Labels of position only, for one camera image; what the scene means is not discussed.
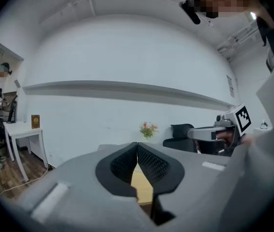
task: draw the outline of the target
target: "white wall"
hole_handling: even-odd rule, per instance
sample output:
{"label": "white wall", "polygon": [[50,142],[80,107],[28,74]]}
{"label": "white wall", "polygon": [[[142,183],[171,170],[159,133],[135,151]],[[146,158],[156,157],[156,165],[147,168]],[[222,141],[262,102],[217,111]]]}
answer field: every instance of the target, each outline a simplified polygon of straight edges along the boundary
{"label": "white wall", "polygon": [[74,80],[176,88],[239,104],[229,92],[228,62],[187,30],[137,15],[106,15],[68,26],[44,40],[24,86]]}
{"label": "white wall", "polygon": [[[24,86],[101,80],[177,88],[239,104],[234,73],[214,49],[182,28],[132,15],[102,16],[70,25],[45,39],[29,63]],[[236,97],[229,93],[228,74]],[[151,141],[171,138],[170,125],[212,125],[222,103],[79,87],[27,91],[27,121],[40,115],[47,159],[62,162],[95,151],[99,144],[144,141],[139,126],[159,127]],[[37,138],[31,139],[32,151]]]}
{"label": "white wall", "polygon": [[258,45],[231,62],[237,77],[240,100],[245,103],[252,122],[248,129],[249,133],[253,132],[254,127],[260,128],[263,119],[272,126],[264,107],[256,96],[256,92],[270,76],[266,66],[267,50],[268,46]]}

